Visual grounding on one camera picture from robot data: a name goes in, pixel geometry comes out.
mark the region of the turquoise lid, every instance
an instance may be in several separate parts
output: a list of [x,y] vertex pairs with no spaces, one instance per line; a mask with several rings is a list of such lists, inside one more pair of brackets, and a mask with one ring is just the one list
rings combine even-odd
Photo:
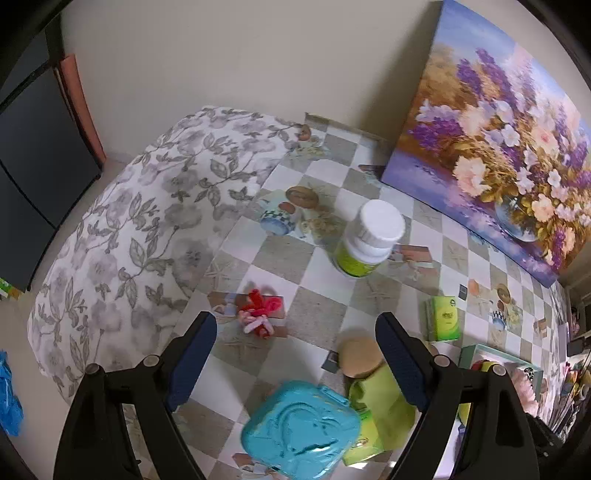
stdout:
[[242,446],[292,480],[328,473],[357,439],[361,423],[349,401],[328,387],[291,381],[255,412]]

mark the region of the floral painting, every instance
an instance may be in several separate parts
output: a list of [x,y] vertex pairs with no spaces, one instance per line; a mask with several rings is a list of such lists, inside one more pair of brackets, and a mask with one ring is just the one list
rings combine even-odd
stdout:
[[544,68],[452,0],[382,181],[549,287],[591,227],[589,129]]

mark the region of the green box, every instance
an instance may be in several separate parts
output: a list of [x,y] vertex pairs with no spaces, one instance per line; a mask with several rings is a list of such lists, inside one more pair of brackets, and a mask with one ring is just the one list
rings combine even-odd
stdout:
[[432,297],[426,301],[429,340],[452,342],[460,338],[455,297]]

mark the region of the pink toy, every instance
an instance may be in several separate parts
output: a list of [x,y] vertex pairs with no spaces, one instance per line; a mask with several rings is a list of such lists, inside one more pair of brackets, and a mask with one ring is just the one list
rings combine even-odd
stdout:
[[244,326],[244,333],[255,332],[261,338],[269,338],[275,333],[275,329],[269,322],[268,315],[281,308],[281,299],[271,297],[265,300],[256,288],[248,297],[252,303],[244,305],[238,312],[238,320]]

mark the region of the tan round cushion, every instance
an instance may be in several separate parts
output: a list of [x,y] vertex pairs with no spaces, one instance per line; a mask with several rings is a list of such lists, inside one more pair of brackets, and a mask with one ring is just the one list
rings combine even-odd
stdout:
[[384,361],[378,343],[370,337],[345,340],[339,346],[339,366],[351,378],[365,378]]

